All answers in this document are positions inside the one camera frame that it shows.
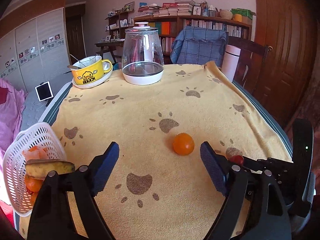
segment blue plaid cloth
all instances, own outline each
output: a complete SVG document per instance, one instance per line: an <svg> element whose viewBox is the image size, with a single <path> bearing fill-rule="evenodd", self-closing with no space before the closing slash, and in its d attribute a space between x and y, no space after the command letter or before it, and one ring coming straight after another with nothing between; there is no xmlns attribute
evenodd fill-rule
<svg viewBox="0 0 320 240"><path fill-rule="evenodd" d="M228 33L186 26L172 43L170 58L174 64L203 65L214 60L221 67Z"/></svg>

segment white framed tablet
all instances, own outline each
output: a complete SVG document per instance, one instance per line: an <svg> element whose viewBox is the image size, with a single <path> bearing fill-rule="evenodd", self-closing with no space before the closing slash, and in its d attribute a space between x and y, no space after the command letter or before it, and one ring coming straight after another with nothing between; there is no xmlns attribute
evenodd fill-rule
<svg viewBox="0 0 320 240"><path fill-rule="evenodd" d="M37 86L36 92L40 102L47 100L49 98L53 98L49 81L46 83L43 83L42 85Z"/></svg>

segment paw print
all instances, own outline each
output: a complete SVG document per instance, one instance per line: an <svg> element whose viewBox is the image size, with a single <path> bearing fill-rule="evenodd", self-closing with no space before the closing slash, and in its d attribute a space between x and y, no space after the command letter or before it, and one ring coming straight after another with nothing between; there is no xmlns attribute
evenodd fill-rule
<svg viewBox="0 0 320 240"><path fill-rule="evenodd" d="M216 82L216 83L218 83L218 84L220 84L220 83L221 83L221 81L220 81L219 79L214 78L212 75L207 76L207 77L208 77L208 78L211 78L211 79L209 79L209 81L214 81L214 82Z"/></svg>
<svg viewBox="0 0 320 240"><path fill-rule="evenodd" d="M119 97L119 95L107 96L107 97L106 97L106 100L112 100L112 103L115 104L116 102L113 101L113 100L115 100L115 99L118 98L118 97Z"/></svg>
<svg viewBox="0 0 320 240"><path fill-rule="evenodd" d="M80 101L81 99L80 98L77 98L77 95L75 95L75 97L74 98L72 98L72 97L68 97L68 98L70 98L69 100L68 99L65 99L65 101L69 101L70 103L71 102L75 102L75 101Z"/></svg>
<svg viewBox="0 0 320 240"><path fill-rule="evenodd" d="M222 146L225 146L225 143L223 141L220 141L220 144ZM221 153L221 150L214 150L216 153ZM230 157L234 155L243 155L242 151L235 148L235 147L228 147L226 149L226 158L229 159Z"/></svg>
<svg viewBox="0 0 320 240"><path fill-rule="evenodd" d="M200 93L203 92L203 90L201 90L200 93L199 93L198 91L196 91L196 89L197 89L196 87L194 88L194 90L189 90L188 87L186 87L186 89L188 90L188 91L186 92L186 96L187 96L187 97L200 98L200 97L201 97Z"/></svg>
<svg viewBox="0 0 320 240"><path fill-rule="evenodd" d="M72 140L73 138L76 137L78 131L79 131L78 127L75 126L75 127L72 128L72 129L65 128L63 132L64 132L64 136L65 136L67 139ZM82 135L82 134L79 134L79 138L80 138L80 139L83 139L83 135ZM71 144L72 144L72 145L76 145L76 142L75 142L75 141L72 141Z"/></svg>
<svg viewBox="0 0 320 240"><path fill-rule="evenodd" d="M245 107L244 107L244 105L236 105L236 104L233 104L232 105L233 106L233 108L236 110L236 111L238 111L239 113L242 113L241 115L242 115L242 117L244 117L244 110L245 110Z"/></svg>
<svg viewBox="0 0 320 240"><path fill-rule="evenodd" d="M142 195L145 194L152 185L152 176L138 176L133 173L129 173L126 179L126 185L128 190L134 195ZM122 184L116 185L115 189L121 188ZM159 201L159 195L157 193L153 193L152 197L154 200ZM121 199L121 203L124 203L128 200L128 197L125 196ZM137 200L137 205L139 208L143 207L143 202L141 199Z"/></svg>
<svg viewBox="0 0 320 240"><path fill-rule="evenodd" d="M191 74L191 73L186 73L185 71L181 70L179 72L176 72L176 74L177 74L177 76L182 75L184 77L184 75L190 76L189 74Z"/></svg>
<svg viewBox="0 0 320 240"><path fill-rule="evenodd" d="M152 118L150 118L149 120L151 122L156 122L156 120L152 119ZM159 128L164 133L169 133L172 128L177 127L177 126L179 126L179 123L173 119L170 119L170 118L161 119L159 122ZM155 130L155 129L156 129L156 127L149 128L149 130Z"/></svg>

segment dark wooden desk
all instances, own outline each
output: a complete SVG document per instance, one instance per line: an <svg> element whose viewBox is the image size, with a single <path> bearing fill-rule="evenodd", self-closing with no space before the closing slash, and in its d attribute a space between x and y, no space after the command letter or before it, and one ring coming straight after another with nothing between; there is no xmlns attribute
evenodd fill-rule
<svg viewBox="0 0 320 240"><path fill-rule="evenodd" d="M113 50L116 49L115 47L123 47L123 44L124 44L124 41L110 41L110 42L105 42L104 41L104 42L98 42L95 45L98 48L100 47L100 51L97 52L97 54L100 54L102 59L103 59L103 53L110 52L114 62L116 63L116 57L117 58L121 58L121 56L114 55L113 54Z"/></svg>

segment yellow tablecloth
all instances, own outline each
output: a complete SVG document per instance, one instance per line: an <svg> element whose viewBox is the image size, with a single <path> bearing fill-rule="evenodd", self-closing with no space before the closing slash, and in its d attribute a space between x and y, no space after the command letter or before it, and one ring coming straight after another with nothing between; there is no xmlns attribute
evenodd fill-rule
<svg viewBox="0 0 320 240"><path fill-rule="evenodd" d="M127 83L118 70L95 88L72 87L52 128L76 167L112 141L119 144L119 160L95 200L123 240L204 238L224 201L200 159L204 141L227 157L290 160L278 135L214 62L166 65L161 81L149 86ZM195 141L188 156L172 150L182 132ZM69 201L77 231L86 236L72 194ZM248 206L244 201L234 235ZM26 235L27 221L20 224Z"/></svg>

